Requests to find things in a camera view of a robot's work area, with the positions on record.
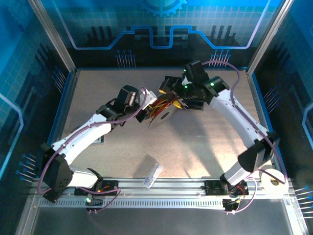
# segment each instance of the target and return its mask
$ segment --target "glass panel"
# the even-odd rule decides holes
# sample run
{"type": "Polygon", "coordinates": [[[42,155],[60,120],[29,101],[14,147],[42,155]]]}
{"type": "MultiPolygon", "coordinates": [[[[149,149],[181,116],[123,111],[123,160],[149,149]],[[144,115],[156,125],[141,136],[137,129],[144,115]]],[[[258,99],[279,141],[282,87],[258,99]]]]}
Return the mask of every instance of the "glass panel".
{"type": "MultiPolygon", "coordinates": [[[[296,188],[313,187],[313,1],[294,1],[255,75],[296,188]]],[[[312,202],[304,189],[301,203],[312,202]]],[[[310,207],[303,212],[310,212],[310,207]]],[[[312,220],[306,219],[312,231],[312,220]]]]}
{"type": "Polygon", "coordinates": [[[30,152],[48,139],[68,72],[26,0],[0,0],[0,32],[0,224],[14,234],[33,180],[30,152]]]}
{"type": "Polygon", "coordinates": [[[245,67],[280,2],[43,0],[77,67],[245,67]]]}

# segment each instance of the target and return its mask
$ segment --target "speckled table surface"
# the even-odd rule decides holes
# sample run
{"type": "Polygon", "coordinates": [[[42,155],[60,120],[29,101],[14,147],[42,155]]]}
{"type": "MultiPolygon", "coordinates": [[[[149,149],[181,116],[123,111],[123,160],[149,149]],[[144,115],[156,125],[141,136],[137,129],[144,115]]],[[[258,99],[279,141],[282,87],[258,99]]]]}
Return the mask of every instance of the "speckled table surface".
{"type": "MultiPolygon", "coordinates": [[[[233,71],[208,74],[220,76],[230,86],[237,79],[233,71]]],[[[235,96],[258,120],[246,73],[240,74],[235,96]]],[[[159,94],[166,75],[181,76],[181,69],[80,71],[63,137],[115,98],[124,85],[146,87],[159,94]]],[[[158,161],[164,166],[160,177],[220,177],[246,149],[226,119],[208,105],[203,111],[178,110],[156,129],[148,129],[148,125],[134,118],[115,128],[105,135],[104,143],[85,149],[71,167],[90,167],[103,177],[143,178],[158,161]]]]}

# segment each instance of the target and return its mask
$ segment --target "aluminum frame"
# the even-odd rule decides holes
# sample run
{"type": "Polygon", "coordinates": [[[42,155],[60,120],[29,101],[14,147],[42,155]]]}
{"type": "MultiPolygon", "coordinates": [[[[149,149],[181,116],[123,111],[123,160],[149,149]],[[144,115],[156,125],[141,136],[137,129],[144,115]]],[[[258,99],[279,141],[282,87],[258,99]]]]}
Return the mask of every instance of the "aluminum frame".
{"type": "Polygon", "coordinates": [[[294,0],[285,0],[285,2],[279,8],[272,25],[268,29],[266,36],[262,40],[261,44],[258,46],[256,52],[254,53],[249,65],[248,65],[248,68],[247,68],[247,74],[248,75],[253,74],[255,68],[259,64],[261,58],[263,57],[266,49],[268,48],[269,44],[271,43],[271,41],[273,39],[273,37],[277,33],[277,30],[278,30],[280,24],[282,23],[285,16],[287,15],[293,1],[294,0]]]}
{"type": "Polygon", "coordinates": [[[76,66],[69,55],[67,48],[65,47],[57,29],[55,28],[50,16],[48,15],[47,11],[45,10],[44,5],[42,4],[41,0],[28,0],[31,8],[35,12],[37,18],[39,19],[41,25],[43,26],[45,32],[47,33],[49,39],[51,40],[52,44],[54,45],[55,49],[57,50],[58,54],[60,55],[63,63],[65,64],[66,68],[69,72],[75,72],[76,66]]]}
{"type": "MultiPolygon", "coordinates": [[[[194,208],[207,210],[223,210],[222,198],[216,196],[206,196],[201,186],[205,180],[219,180],[218,178],[201,179],[173,179],[160,178],[155,184],[146,189],[143,187],[144,179],[133,178],[107,178],[105,180],[118,180],[122,193],[110,206],[112,208],[194,208]]],[[[31,234],[36,221],[38,208],[85,208],[85,196],[75,196],[74,188],[64,191],[57,203],[50,203],[41,195],[36,193],[36,180],[30,190],[30,195],[24,207],[16,235],[31,234]]],[[[255,186],[253,181],[248,181],[250,194],[246,199],[251,199],[255,186]]],[[[289,181],[289,194],[279,196],[268,194],[257,181],[257,192],[255,199],[282,199],[286,206],[286,212],[290,221],[293,234],[308,234],[303,217],[296,213],[300,210],[296,200],[292,183],[289,181]]],[[[98,196],[103,200],[103,206],[111,201],[113,196],[98,196]]]]}

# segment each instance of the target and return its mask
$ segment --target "cable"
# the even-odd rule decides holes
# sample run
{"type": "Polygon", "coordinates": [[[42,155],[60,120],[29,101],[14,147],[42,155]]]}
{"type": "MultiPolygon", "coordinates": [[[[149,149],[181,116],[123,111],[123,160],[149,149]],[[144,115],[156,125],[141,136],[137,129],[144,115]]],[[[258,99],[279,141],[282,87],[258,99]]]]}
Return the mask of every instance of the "cable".
{"type": "Polygon", "coordinates": [[[91,194],[94,194],[94,195],[101,195],[101,194],[106,194],[106,193],[111,193],[111,192],[117,192],[119,190],[121,190],[120,188],[116,188],[116,189],[112,189],[112,190],[108,190],[108,191],[103,191],[103,192],[96,192],[96,191],[91,191],[87,188],[84,188],[84,187],[78,187],[79,189],[87,192],[87,193],[91,193],[91,194]]]}
{"type": "Polygon", "coordinates": [[[209,60],[209,61],[205,61],[202,63],[202,65],[207,65],[208,63],[212,63],[212,62],[219,62],[221,64],[224,64],[224,65],[227,65],[227,66],[230,66],[232,69],[235,70],[235,72],[237,73],[237,76],[238,76],[238,79],[237,81],[234,83],[234,85],[231,87],[230,89],[230,98],[231,98],[231,102],[232,104],[234,105],[234,107],[238,110],[238,112],[252,125],[252,127],[265,139],[265,141],[269,144],[269,146],[272,148],[274,154],[277,156],[277,159],[278,159],[278,162],[280,164],[280,168],[282,169],[283,171],[283,174],[284,174],[284,182],[282,182],[281,180],[279,180],[277,177],[273,177],[275,180],[277,180],[278,182],[282,183],[282,184],[285,184],[288,182],[288,178],[287,178],[287,172],[286,172],[286,169],[285,169],[285,166],[284,166],[284,163],[281,159],[281,157],[279,156],[278,154],[278,151],[276,149],[276,147],[274,146],[274,144],[269,140],[269,138],[258,128],[258,126],[244,113],[244,111],[238,107],[238,105],[236,105],[235,103],[235,97],[234,97],[234,90],[235,90],[235,87],[237,86],[237,84],[240,82],[240,74],[239,74],[239,71],[238,69],[233,66],[232,64],[230,63],[227,63],[227,62],[224,62],[224,61],[218,61],[218,60],[209,60]]]}
{"type": "Polygon", "coordinates": [[[269,175],[270,177],[272,177],[273,179],[277,180],[278,182],[280,182],[281,184],[285,184],[282,180],[278,179],[277,177],[273,176],[271,173],[268,173],[265,170],[259,169],[260,172],[265,173],[267,175],[269,175]]]}
{"type": "Polygon", "coordinates": [[[115,197],[114,197],[107,205],[105,205],[103,208],[100,208],[100,209],[98,209],[98,210],[94,210],[94,211],[90,210],[89,213],[91,213],[91,212],[93,212],[93,213],[101,212],[101,211],[103,211],[104,209],[106,209],[109,205],[111,205],[111,204],[113,203],[113,201],[119,196],[119,194],[120,194],[121,191],[122,191],[120,188],[117,188],[116,190],[118,191],[118,193],[115,195],[115,197]]]}
{"type": "Polygon", "coordinates": [[[139,112],[140,110],[144,107],[145,105],[145,102],[146,102],[146,99],[147,99],[147,94],[148,94],[148,90],[144,87],[142,87],[142,89],[145,91],[145,96],[143,98],[143,101],[142,101],[142,104],[141,106],[131,115],[129,116],[128,118],[124,119],[124,120],[117,120],[117,121],[101,121],[101,122],[96,122],[96,123],[92,123],[90,125],[87,125],[85,127],[83,127],[82,129],[78,130],[77,132],[75,132],[71,137],[68,138],[67,141],[64,142],[64,144],[62,144],[55,152],[54,154],[51,156],[51,158],[48,160],[47,164],[45,165],[42,173],[41,173],[41,176],[40,176],[40,179],[39,179],[39,182],[38,182],[38,186],[37,186],[37,192],[38,193],[46,193],[48,192],[49,190],[51,190],[51,188],[48,188],[44,191],[41,191],[41,186],[42,186],[42,183],[43,183],[43,180],[44,180],[44,176],[51,164],[51,162],[53,161],[53,159],[61,152],[62,149],[64,149],[69,142],[71,142],[76,136],[78,136],[80,133],[82,133],[83,131],[89,129],[89,128],[92,128],[94,126],[99,126],[99,125],[103,125],[103,124],[118,124],[118,123],[123,123],[123,122],[126,122],[126,121],[129,121],[130,119],[134,118],[139,112]]]}
{"type": "Polygon", "coordinates": [[[245,191],[241,188],[241,186],[238,186],[238,189],[243,193],[243,196],[245,198],[245,191]]]}
{"type": "Polygon", "coordinates": [[[254,181],[254,184],[255,184],[255,190],[254,190],[253,196],[252,196],[252,198],[250,199],[250,201],[248,202],[248,204],[246,204],[245,207],[243,207],[243,208],[240,209],[240,210],[238,209],[238,208],[239,208],[239,206],[238,206],[238,208],[237,208],[236,211],[232,211],[232,212],[229,212],[229,211],[226,212],[226,211],[224,211],[224,212],[226,212],[226,213],[233,213],[233,214],[242,212],[242,211],[244,211],[245,209],[247,209],[248,206],[250,206],[250,204],[253,202],[254,197],[255,197],[255,195],[256,195],[256,191],[257,191],[258,186],[257,186],[256,180],[255,180],[254,178],[247,178],[247,179],[248,179],[248,180],[253,180],[253,181],[254,181]]]}

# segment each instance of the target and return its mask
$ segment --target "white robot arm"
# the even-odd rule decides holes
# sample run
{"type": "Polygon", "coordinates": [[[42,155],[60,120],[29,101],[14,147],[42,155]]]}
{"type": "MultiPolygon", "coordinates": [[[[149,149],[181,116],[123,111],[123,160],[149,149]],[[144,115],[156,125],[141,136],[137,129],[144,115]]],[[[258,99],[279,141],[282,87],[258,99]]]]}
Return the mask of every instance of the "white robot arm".
{"type": "MultiPolygon", "coordinates": [[[[271,159],[272,149],[262,135],[265,135],[275,145],[278,144],[279,137],[275,132],[269,133],[265,127],[260,125],[236,98],[234,98],[234,105],[230,99],[228,85],[220,77],[210,79],[200,61],[188,64],[184,68],[184,72],[182,77],[165,77],[159,88],[160,92],[170,94],[171,99],[177,101],[183,109],[202,110],[205,103],[211,105],[228,120],[247,147],[247,151],[238,156],[236,164],[223,174],[219,181],[205,183],[203,188],[206,195],[231,195],[236,191],[238,185],[246,184],[244,179],[249,174],[271,159]],[[253,121],[258,131],[235,106],[239,107],[253,121]]],[[[157,97],[153,92],[144,93],[139,96],[136,88],[124,86],[116,99],[101,106],[83,126],[52,146],[46,144],[41,146],[36,162],[36,174],[41,177],[44,175],[43,181],[51,188],[44,194],[46,199],[54,202],[66,187],[99,190],[102,185],[102,177],[96,171],[90,168],[75,170],[70,165],[86,147],[100,136],[107,134],[118,125],[123,126],[125,118],[136,117],[139,122],[146,119],[149,113],[148,106],[153,104],[157,97]]]]}
{"type": "Polygon", "coordinates": [[[44,174],[43,180],[51,188],[44,197],[54,202],[66,187],[94,188],[101,176],[93,169],[71,168],[74,159],[96,139],[118,125],[123,126],[134,114],[138,114],[136,118],[141,121],[140,115],[145,114],[147,106],[156,99],[152,91],[142,90],[139,95],[136,88],[124,86],[116,99],[101,106],[84,125],[70,135],[53,143],[51,147],[42,144],[36,162],[36,175],[44,174]],[[45,172],[45,167],[52,157],[54,159],[45,172]]]}

